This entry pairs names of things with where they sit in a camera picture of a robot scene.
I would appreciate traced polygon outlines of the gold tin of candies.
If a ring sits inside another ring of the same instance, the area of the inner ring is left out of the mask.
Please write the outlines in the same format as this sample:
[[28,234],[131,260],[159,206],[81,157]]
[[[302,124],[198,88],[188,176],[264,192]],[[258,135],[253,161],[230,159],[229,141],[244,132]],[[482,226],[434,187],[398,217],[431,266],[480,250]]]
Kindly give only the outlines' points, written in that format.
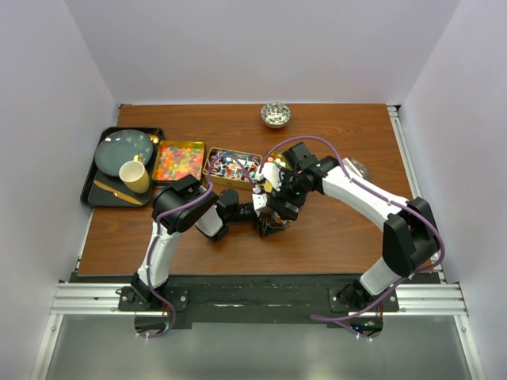
[[203,177],[207,179],[208,170],[212,169],[210,177],[214,184],[249,189],[261,160],[258,154],[212,147],[202,169]]

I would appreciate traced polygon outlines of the metal scoop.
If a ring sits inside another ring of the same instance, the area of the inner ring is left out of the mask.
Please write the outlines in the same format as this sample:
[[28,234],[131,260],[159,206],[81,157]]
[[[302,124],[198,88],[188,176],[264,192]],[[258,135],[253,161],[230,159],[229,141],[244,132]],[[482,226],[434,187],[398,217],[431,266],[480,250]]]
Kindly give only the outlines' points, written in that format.
[[369,179],[370,173],[368,169],[355,158],[344,158],[343,163],[347,170],[351,173],[354,173],[365,180]]

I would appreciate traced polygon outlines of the tin of translucent star candies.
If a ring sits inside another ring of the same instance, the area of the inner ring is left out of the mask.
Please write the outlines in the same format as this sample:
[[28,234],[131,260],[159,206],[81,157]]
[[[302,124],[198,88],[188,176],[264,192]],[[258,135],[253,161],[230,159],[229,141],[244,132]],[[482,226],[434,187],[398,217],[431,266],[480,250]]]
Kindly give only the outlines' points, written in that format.
[[204,142],[162,140],[151,175],[154,185],[162,187],[189,174],[201,181],[205,153]]

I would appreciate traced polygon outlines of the clear plastic jar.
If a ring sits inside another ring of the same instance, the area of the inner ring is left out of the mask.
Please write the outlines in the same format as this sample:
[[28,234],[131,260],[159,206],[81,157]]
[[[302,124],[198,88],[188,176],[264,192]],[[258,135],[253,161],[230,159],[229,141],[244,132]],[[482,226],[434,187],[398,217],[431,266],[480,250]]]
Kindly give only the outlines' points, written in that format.
[[273,212],[271,214],[270,226],[272,228],[284,230],[286,228],[286,224],[287,224],[287,221],[285,219],[281,218],[276,212]]

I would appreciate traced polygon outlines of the tray of paper stars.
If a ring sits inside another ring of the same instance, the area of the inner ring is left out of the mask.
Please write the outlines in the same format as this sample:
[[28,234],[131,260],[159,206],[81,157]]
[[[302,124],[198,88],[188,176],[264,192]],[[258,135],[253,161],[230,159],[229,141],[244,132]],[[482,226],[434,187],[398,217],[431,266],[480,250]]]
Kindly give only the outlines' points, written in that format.
[[288,163],[288,161],[285,159],[284,155],[281,152],[272,152],[267,158],[267,163],[273,163],[274,165],[285,168],[288,170],[291,170],[292,167]]

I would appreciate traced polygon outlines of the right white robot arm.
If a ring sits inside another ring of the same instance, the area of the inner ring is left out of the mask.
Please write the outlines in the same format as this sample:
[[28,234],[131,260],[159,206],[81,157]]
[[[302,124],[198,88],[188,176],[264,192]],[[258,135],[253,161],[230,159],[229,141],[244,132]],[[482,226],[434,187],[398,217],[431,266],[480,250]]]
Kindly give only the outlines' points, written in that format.
[[263,190],[263,204],[277,227],[295,221],[307,194],[318,192],[358,211],[383,234],[381,257],[338,292],[341,302],[372,310],[382,293],[415,274],[442,250],[432,209],[421,197],[408,200],[390,194],[346,168],[340,158],[316,158],[302,142],[286,150],[283,157],[286,166],[265,161],[255,174]]

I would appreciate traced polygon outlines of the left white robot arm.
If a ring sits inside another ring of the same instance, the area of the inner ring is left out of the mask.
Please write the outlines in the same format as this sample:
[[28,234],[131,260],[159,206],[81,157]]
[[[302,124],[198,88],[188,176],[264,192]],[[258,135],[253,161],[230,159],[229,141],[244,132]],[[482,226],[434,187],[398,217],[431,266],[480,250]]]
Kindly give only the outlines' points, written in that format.
[[286,222],[275,221],[265,204],[266,194],[253,194],[248,203],[239,201],[234,189],[216,194],[187,175],[160,189],[152,202],[152,233],[142,265],[132,277],[136,301],[145,310],[156,310],[164,299],[173,255],[184,232],[196,227],[206,238],[218,241],[230,222],[252,222],[261,237],[285,230]]

